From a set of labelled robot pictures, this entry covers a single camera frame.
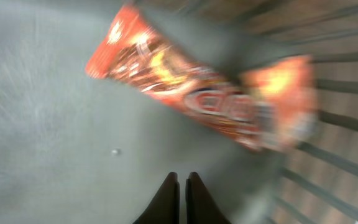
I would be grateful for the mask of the red-brown chocolate bar wrapper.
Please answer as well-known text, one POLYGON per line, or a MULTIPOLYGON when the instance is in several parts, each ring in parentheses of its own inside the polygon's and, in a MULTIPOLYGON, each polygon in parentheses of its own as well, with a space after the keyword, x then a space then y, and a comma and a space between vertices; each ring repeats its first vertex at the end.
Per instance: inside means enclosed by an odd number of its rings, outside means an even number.
POLYGON ((249 90, 184 54, 132 4, 116 14, 85 70, 130 85, 248 149, 282 149, 249 90))

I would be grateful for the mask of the grey plastic mesh basket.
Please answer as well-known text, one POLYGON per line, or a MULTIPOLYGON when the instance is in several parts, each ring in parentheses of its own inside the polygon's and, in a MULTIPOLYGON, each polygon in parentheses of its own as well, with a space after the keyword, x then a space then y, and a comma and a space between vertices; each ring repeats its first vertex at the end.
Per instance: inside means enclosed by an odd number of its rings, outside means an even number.
POLYGON ((251 152, 85 65, 122 1, 0 1, 0 223, 132 223, 169 172, 232 223, 358 223, 358 1, 139 1, 230 79, 310 54, 316 131, 251 152))

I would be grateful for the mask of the small orange snack pack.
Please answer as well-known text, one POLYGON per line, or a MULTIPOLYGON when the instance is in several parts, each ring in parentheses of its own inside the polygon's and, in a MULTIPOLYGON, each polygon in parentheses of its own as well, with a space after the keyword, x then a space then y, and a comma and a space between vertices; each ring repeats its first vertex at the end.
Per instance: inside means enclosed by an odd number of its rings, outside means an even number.
POLYGON ((311 57, 285 57, 241 74, 255 101, 259 144, 285 152, 310 137, 318 119, 311 57))

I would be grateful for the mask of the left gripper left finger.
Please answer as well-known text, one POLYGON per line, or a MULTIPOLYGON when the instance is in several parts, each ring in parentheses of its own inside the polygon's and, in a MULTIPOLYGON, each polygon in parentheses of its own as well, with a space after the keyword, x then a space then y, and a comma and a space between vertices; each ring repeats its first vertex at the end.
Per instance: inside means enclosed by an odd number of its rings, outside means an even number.
POLYGON ((179 224, 180 184, 170 172, 153 199, 134 224, 179 224))

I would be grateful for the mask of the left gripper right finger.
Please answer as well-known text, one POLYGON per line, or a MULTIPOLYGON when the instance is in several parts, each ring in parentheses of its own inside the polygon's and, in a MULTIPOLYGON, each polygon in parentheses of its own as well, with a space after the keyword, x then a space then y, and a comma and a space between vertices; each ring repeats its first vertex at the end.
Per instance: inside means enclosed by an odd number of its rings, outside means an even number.
POLYGON ((198 173, 189 174, 185 193, 187 224, 231 224, 219 210, 198 173))

